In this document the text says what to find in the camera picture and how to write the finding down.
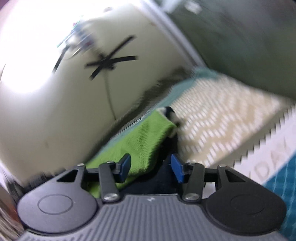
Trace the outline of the navy white striped knit garment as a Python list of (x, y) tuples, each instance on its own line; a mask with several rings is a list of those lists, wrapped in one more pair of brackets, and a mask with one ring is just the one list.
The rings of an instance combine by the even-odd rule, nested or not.
[[(178, 152), (178, 141), (177, 141), (177, 150), (172, 153), (176, 154)], [(126, 194), (169, 194), (177, 193), (177, 181), (173, 171), (171, 170), (170, 165), (170, 156), (168, 155), (167, 159), (163, 161), (162, 166), (158, 169), (157, 172), (152, 172), (152, 178), (148, 178), (148, 175), (145, 175), (144, 178), (138, 179), (137, 182), (134, 182), (133, 185), (125, 188), (124, 190), (119, 190), (121, 195)]]

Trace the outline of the green knitted cloth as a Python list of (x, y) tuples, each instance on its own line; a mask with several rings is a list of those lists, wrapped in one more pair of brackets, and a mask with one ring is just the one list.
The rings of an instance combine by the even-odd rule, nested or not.
[(107, 161), (117, 162), (124, 154), (130, 154), (131, 168), (127, 179), (117, 184), (117, 188), (124, 190), (145, 175), (152, 178), (152, 172), (157, 172), (168, 155), (177, 150), (178, 122), (171, 107), (157, 108), (89, 161), (86, 168), (97, 168)]

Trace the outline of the patterned beige teal bedsheet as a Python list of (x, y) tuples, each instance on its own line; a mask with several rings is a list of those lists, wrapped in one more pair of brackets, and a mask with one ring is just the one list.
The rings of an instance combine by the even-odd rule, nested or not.
[(279, 195), (287, 205), (280, 231), (295, 240), (295, 102), (209, 69), (192, 76), (178, 71), (115, 121), (94, 157), (166, 106), (181, 122), (180, 157), (206, 167), (230, 165)]

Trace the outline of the black tape cross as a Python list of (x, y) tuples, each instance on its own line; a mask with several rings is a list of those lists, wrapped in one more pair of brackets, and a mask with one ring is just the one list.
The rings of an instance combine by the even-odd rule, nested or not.
[(119, 45), (117, 45), (108, 55), (100, 54), (99, 55), (99, 57), (100, 57), (99, 60), (86, 63), (85, 66), (84, 66), (85, 68), (96, 66), (96, 69), (90, 75), (89, 79), (92, 81), (103, 69), (113, 70), (115, 68), (114, 65), (116, 63), (137, 60), (138, 59), (138, 56), (136, 56), (136, 55), (113, 58), (113, 56), (119, 50), (121, 50), (125, 45), (127, 45), (129, 42), (131, 42), (135, 38), (136, 38), (136, 35), (130, 35), (130, 36), (128, 36)]

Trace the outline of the grey sliding door frame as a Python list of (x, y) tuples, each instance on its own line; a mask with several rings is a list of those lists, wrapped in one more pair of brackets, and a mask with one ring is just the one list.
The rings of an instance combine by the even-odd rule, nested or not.
[(156, 21), (158, 27), (164, 31), (189, 65), (207, 67), (198, 51), (182, 31), (154, 1), (143, 1), (142, 4), (144, 10), (151, 15), (153, 21)]

